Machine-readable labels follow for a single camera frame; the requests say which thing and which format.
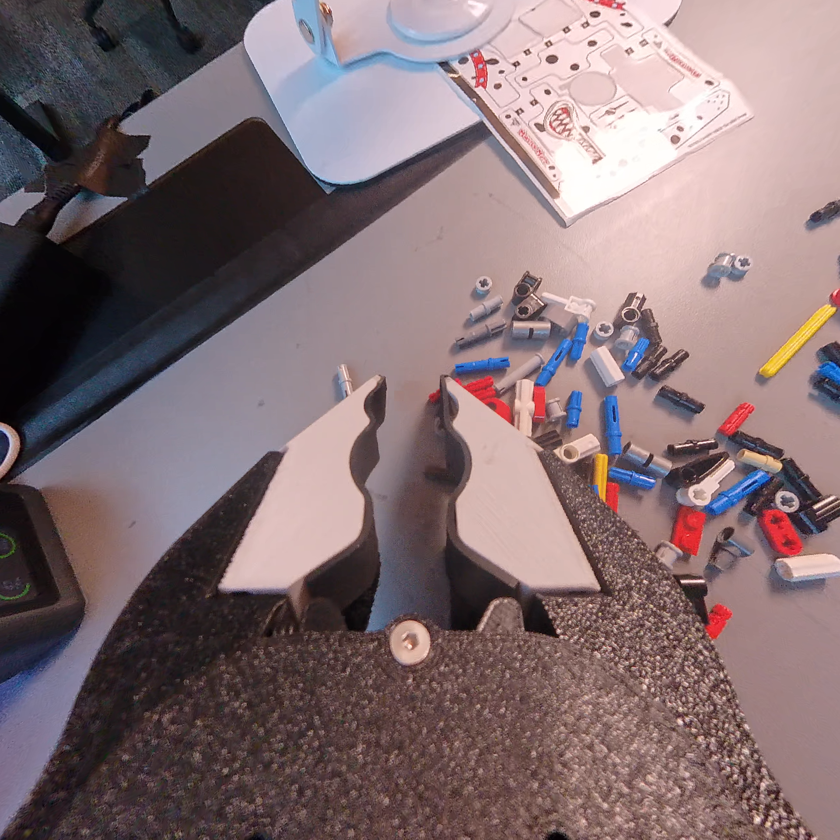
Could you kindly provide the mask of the white sticker sheet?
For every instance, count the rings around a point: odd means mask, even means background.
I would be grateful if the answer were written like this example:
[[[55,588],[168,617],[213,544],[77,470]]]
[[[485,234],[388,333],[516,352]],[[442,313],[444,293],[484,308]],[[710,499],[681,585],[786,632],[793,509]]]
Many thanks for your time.
[[[521,3],[494,40],[441,67],[565,224],[753,117],[629,2]]]

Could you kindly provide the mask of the black chair base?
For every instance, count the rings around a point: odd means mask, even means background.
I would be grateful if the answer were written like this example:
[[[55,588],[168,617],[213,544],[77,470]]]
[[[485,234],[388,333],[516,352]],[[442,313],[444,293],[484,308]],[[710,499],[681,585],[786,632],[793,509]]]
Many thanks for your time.
[[[163,19],[172,31],[176,43],[186,54],[194,55],[203,49],[203,37],[183,24],[178,17],[172,1],[151,3],[161,6]],[[151,13],[148,10],[140,11],[135,15],[135,19],[130,18],[128,23],[120,24],[118,29],[109,29],[102,25],[102,22],[99,20],[101,10],[105,4],[106,2],[104,1],[85,2],[81,12],[81,20],[87,26],[93,42],[105,52],[115,50],[123,36],[142,34],[143,26],[151,21]]]

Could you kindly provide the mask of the pile of small toy pieces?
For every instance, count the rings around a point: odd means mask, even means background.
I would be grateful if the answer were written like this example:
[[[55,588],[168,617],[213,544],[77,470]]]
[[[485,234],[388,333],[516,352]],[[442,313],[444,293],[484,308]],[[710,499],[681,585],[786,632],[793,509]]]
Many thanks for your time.
[[[631,517],[644,535],[675,534],[677,566],[693,564],[708,518],[720,495],[730,495],[761,470],[761,486],[738,490],[739,498],[712,520],[726,522],[788,518],[779,537],[763,537],[768,555],[795,554],[832,534],[838,553],[838,341],[827,350],[800,352],[788,374],[750,379],[756,360],[817,299],[827,298],[826,259],[818,259],[815,278],[805,266],[805,245],[818,245],[823,231],[838,234],[838,189],[832,200],[803,218],[795,205],[739,204],[741,226],[726,236],[759,256],[759,272],[744,291],[717,292],[723,283],[709,269],[702,282],[684,285],[669,270],[656,281],[633,278],[616,259],[642,253],[640,244],[624,245],[609,234],[597,245],[594,260],[609,256],[609,271],[596,272],[595,297],[611,315],[618,298],[627,306],[640,300],[642,320],[630,333],[629,348],[595,340],[598,325],[581,328],[589,342],[573,340],[577,326],[560,331],[540,347],[546,360],[563,345],[563,362],[550,382],[544,368],[530,374],[548,391],[545,418],[533,420],[532,435],[541,446],[564,450],[594,446],[594,455],[567,455],[572,469],[613,510]],[[586,360],[573,361],[580,346]]]

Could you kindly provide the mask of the grey desk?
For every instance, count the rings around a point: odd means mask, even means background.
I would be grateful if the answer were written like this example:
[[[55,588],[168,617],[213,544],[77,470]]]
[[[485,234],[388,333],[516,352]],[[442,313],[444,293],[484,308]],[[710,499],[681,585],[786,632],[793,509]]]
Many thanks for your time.
[[[729,77],[752,119],[615,201],[563,227],[486,136],[290,284],[175,362],[19,480],[40,489],[87,598],[66,647],[2,686],[2,828],[37,783],[117,616],[154,563],[263,454],[336,402],[336,369],[386,377],[381,460],[371,475],[382,572],[371,617],[448,621],[442,454],[427,393],[451,371],[470,290],[510,295],[524,270],[556,293],[596,300],[609,234],[642,253],[633,278],[709,269],[745,291],[760,257],[738,246],[738,205],[803,218],[838,189],[838,2],[683,2],[671,31]]]

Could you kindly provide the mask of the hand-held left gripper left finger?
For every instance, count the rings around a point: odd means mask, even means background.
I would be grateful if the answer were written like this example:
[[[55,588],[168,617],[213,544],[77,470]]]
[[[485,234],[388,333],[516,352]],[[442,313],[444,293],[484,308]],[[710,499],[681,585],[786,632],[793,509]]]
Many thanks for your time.
[[[372,535],[366,488],[380,460],[386,379],[375,375],[292,438],[218,585],[225,594],[314,595]]]

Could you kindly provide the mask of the black box device with display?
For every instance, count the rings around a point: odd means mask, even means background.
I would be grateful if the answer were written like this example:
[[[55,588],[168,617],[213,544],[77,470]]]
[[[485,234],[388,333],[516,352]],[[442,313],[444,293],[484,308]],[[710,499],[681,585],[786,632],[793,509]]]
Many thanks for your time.
[[[1,487],[1,681],[76,632],[86,599],[54,519],[32,487]]]

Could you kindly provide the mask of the yellow toy axle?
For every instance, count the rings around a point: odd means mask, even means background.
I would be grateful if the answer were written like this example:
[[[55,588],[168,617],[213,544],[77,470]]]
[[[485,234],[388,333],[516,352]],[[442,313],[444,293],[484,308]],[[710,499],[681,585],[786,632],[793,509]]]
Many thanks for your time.
[[[775,377],[837,312],[838,306],[832,303],[817,309],[759,368],[758,376],[765,380]]]

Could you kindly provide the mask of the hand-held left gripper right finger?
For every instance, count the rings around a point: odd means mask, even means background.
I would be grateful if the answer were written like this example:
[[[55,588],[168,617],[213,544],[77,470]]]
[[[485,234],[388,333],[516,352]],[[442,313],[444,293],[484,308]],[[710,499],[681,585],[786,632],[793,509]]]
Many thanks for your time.
[[[452,377],[440,378],[448,541],[468,571],[522,594],[597,593],[600,583],[541,461],[541,447]]]

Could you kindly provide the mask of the white book stand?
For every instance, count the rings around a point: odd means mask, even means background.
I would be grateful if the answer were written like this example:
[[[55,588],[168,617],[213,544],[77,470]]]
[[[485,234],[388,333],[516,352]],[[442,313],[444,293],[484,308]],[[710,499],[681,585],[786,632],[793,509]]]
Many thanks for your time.
[[[310,173],[350,185],[477,124],[438,62],[532,10],[525,39],[564,27],[553,2],[279,1],[250,21],[245,51]]]

